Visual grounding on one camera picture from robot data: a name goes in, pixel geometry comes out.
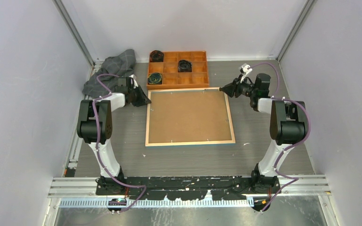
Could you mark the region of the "blue picture frame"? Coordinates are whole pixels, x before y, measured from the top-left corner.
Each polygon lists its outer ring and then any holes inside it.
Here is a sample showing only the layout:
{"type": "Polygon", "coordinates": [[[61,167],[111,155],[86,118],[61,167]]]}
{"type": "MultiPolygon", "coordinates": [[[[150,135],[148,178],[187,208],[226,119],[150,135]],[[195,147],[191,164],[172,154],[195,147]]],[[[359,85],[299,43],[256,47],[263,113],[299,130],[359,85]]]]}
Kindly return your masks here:
{"type": "Polygon", "coordinates": [[[236,142],[228,96],[215,88],[150,90],[145,146],[236,142]]]}

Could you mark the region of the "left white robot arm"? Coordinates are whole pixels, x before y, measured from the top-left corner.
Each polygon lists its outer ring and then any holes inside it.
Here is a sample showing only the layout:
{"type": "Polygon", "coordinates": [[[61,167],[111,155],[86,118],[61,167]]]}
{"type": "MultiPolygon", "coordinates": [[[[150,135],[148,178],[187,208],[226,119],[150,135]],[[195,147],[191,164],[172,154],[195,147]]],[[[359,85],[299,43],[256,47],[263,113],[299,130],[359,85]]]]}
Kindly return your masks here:
{"type": "Polygon", "coordinates": [[[89,145],[97,159],[100,169],[98,187],[120,195],[127,184],[110,140],[113,132],[112,113],[128,104],[140,107],[150,104],[151,101],[137,83],[134,74],[127,77],[113,75],[113,88],[102,82],[101,79],[107,76],[108,74],[104,73],[96,77],[98,84],[105,90],[102,95],[93,100],[81,101],[76,132],[78,137],[89,145]]]}

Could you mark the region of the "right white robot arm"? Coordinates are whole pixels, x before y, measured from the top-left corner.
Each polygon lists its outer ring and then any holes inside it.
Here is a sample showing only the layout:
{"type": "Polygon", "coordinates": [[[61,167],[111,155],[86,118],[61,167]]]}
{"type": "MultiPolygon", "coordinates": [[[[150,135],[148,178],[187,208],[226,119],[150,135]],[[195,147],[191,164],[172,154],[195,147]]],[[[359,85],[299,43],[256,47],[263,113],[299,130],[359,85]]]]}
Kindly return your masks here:
{"type": "Polygon", "coordinates": [[[258,74],[255,81],[241,74],[219,88],[229,97],[248,97],[253,110],[270,115],[271,143],[265,156],[251,172],[250,187],[256,193],[263,193],[268,187],[276,185],[281,164],[309,133],[304,102],[270,97],[270,81],[271,77],[265,73],[258,74]]]}

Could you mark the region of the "green black tape roll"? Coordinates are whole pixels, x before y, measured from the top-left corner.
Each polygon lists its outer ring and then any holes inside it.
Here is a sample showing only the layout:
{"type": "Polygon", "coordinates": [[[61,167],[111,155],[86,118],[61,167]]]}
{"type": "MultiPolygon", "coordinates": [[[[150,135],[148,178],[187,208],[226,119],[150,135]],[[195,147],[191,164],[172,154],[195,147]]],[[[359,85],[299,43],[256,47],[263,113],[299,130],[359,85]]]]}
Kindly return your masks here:
{"type": "Polygon", "coordinates": [[[161,73],[151,73],[148,75],[148,85],[161,85],[163,83],[163,76],[161,73]]]}

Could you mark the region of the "grey checked cloth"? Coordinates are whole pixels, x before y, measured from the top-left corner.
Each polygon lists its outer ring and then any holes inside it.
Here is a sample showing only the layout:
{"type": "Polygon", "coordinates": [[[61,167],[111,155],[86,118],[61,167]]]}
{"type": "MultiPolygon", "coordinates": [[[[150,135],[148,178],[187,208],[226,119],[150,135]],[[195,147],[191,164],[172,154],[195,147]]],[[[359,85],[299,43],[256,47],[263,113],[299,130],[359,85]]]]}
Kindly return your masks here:
{"type": "Polygon", "coordinates": [[[114,91],[118,78],[134,74],[135,51],[127,49],[117,56],[104,60],[101,67],[83,85],[82,94],[97,98],[114,91]]]}

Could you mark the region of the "orange compartment tray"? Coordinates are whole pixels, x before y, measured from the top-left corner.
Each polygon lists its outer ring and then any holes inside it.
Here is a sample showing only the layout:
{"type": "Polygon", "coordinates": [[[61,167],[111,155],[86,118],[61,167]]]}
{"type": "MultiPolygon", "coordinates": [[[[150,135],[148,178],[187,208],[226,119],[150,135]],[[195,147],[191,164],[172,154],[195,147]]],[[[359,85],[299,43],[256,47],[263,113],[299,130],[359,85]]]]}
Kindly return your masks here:
{"type": "Polygon", "coordinates": [[[160,51],[149,54],[148,90],[208,88],[205,51],[160,51]]]}

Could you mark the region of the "black tape roll top left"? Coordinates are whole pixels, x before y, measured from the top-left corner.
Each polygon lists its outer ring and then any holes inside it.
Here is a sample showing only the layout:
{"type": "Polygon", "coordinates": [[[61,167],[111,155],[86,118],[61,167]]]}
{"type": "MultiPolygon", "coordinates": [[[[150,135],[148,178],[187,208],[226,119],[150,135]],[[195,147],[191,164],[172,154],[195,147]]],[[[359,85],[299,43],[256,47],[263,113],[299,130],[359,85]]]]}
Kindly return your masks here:
{"type": "Polygon", "coordinates": [[[164,56],[165,54],[162,51],[153,50],[152,52],[150,52],[149,62],[150,63],[164,62],[164,56]]]}

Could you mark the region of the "black tape roll centre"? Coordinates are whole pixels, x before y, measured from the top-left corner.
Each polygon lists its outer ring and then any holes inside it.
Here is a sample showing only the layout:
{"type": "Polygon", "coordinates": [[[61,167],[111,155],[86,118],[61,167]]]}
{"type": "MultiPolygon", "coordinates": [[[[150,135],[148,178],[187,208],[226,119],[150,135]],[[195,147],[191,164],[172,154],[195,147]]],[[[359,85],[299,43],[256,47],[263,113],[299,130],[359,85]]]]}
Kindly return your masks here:
{"type": "Polygon", "coordinates": [[[190,73],[192,72],[192,62],[189,60],[182,59],[178,62],[179,73],[190,73]]]}

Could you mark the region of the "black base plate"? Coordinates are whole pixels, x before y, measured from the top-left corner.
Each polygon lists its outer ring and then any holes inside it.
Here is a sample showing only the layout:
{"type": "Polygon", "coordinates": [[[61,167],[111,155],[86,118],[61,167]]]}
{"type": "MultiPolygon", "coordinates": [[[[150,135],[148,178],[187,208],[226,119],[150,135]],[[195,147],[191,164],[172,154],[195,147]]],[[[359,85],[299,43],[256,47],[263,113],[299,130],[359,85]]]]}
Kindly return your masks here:
{"type": "Polygon", "coordinates": [[[130,199],[161,201],[203,200],[210,195],[214,201],[243,200],[248,194],[269,197],[280,188],[275,177],[264,182],[250,176],[188,176],[188,177],[127,177],[120,183],[111,178],[96,180],[96,195],[120,195],[130,199]]]}

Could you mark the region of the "aluminium left rail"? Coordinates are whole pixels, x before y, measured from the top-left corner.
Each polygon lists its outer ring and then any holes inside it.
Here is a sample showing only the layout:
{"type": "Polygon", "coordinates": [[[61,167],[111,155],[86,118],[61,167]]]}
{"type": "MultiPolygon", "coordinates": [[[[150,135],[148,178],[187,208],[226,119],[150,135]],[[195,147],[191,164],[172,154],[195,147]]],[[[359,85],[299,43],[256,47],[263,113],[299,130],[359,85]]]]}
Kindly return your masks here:
{"type": "MultiPolygon", "coordinates": [[[[97,71],[102,65],[102,61],[97,61],[94,63],[90,75],[87,77],[87,80],[97,71]]],[[[80,150],[82,146],[82,139],[80,139],[77,135],[76,129],[74,130],[71,145],[69,149],[69,155],[65,164],[64,172],[62,177],[74,177],[76,167],[79,160],[80,150]]]]}

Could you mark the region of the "aluminium rail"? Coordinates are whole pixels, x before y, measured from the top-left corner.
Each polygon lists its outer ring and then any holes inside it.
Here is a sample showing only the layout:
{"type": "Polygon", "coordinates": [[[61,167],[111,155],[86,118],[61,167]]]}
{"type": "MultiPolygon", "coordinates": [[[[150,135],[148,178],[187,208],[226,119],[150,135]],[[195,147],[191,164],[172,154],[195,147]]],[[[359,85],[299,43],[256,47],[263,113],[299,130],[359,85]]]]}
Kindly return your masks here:
{"type": "MultiPolygon", "coordinates": [[[[90,75],[87,77],[87,80],[97,71],[102,65],[102,61],[97,61],[94,63],[90,75]]],[[[69,149],[69,155],[65,164],[64,172],[62,177],[74,177],[76,167],[79,160],[80,150],[82,146],[82,139],[80,139],[77,135],[76,129],[74,130],[71,145],[69,149]]]]}
{"type": "Polygon", "coordinates": [[[97,178],[54,178],[49,198],[58,198],[59,206],[66,208],[201,208],[201,207],[254,207],[280,196],[324,196],[330,195],[328,183],[323,175],[292,175],[278,177],[279,190],[269,197],[248,194],[243,200],[214,201],[210,195],[203,200],[161,201],[130,199],[120,195],[96,195],[97,178]]]}

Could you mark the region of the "aluminium front rail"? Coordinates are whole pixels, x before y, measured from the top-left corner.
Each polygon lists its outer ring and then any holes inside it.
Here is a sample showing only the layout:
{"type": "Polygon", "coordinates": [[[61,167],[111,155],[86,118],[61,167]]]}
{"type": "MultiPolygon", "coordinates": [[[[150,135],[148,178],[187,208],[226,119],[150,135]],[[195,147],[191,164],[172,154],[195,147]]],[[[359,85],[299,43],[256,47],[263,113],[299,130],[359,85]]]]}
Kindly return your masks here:
{"type": "Polygon", "coordinates": [[[324,196],[330,195],[328,183],[323,175],[292,175],[278,177],[279,190],[269,197],[248,194],[243,200],[214,201],[210,195],[203,200],[161,201],[130,199],[120,195],[96,195],[97,178],[54,178],[49,198],[58,198],[59,206],[66,208],[201,208],[201,207],[254,207],[280,196],[324,196]]]}

